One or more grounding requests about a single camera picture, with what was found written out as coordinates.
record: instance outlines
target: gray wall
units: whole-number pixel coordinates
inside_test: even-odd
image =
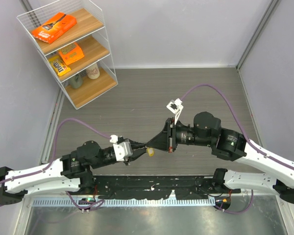
[[[241,72],[265,147],[294,161],[294,0],[278,5]]]
[[[0,1],[0,167],[38,164],[57,84],[16,16],[18,0]],[[15,228],[21,204],[0,208],[0,235]]]
[[[30,0],[34,8],[54,0]],[[115,66],[237,65],[270,0],[92,0]]]

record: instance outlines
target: white cup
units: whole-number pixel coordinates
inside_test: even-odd
[[[98,69],[98,65],[97,63],[89,66],[87,69],[86,69],[86,73],[87,73],[87,76],[90,78],[90,79],[97,79],[99,78],[100,76],[100,72],[99,72],[99,69]]]

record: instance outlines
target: wooden shelf board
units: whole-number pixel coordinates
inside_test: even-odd
[[[99,71],[100,77],[97,79],[83,77],[83,84],[78,89],[70,85],[65,88],[76,108],[83,106],[117,84],[103,68],[99,68]]]
[[[84,8],[72,12],[70,15],[76,18],[77,24],[61,35],[53,43],[48,44],[39,39],[36,39],[36,42],[45,55],[103,27],[103,23],[96,19]]]
[[[80,60],[68,65],[71,71],[67,72],[63,76],[58,76],[59,80],[63,82],[67,78],[82,71],[88,65],[108,55],[110,52],[104,48],[96,39],[92,36],[88,36],[77,43],[84,53],[84,57]]]

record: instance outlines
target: snack package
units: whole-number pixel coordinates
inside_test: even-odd
[[[66,65],[70,65],[84,57],[84,53],[77,43],[71,43],[64,48],[61,48],[59,50],[59,55]]]
[[[35,28],[31,34],[43,42],[52,43],[76,24],[73,16],[59,12],[50,20]]]
[[[54,69],[54,71],[56,71],[56,73],[58,74],[58,76],[62,76],[64,74],[66,74],[67,72],[71,71],[71,69],[63,63],[60,56],[58,56],[58,55],[56,55],[48,60],[49,60],[49,63],[51,64],[52,68]]]

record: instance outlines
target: orange box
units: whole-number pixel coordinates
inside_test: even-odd
[[[31,34],[35,38],[50,44],[75,24],[75,17],[59,12],[43,25],[34,29]]]
[[[77,43],[71,43],[59,50],[59,55],[66,65],[70,65],[84,57],[82,48]]]

